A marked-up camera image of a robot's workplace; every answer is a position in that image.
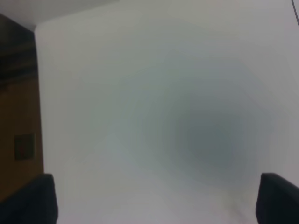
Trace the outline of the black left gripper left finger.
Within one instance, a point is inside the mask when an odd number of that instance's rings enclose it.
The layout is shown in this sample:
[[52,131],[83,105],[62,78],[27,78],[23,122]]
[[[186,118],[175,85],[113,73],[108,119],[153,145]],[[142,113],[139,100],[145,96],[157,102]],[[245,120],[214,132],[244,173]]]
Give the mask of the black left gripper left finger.
[[0,202],[2,224],[56,224],[58,204],[53,175],[41,174]]

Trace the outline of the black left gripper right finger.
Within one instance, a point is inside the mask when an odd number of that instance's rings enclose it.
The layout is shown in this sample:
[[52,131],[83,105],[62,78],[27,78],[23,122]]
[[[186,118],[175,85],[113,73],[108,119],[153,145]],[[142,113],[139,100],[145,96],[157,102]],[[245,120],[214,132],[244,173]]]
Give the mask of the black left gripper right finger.
[[261,174],[256,219],[259,224],[297,224],[299,188],[275,173]]

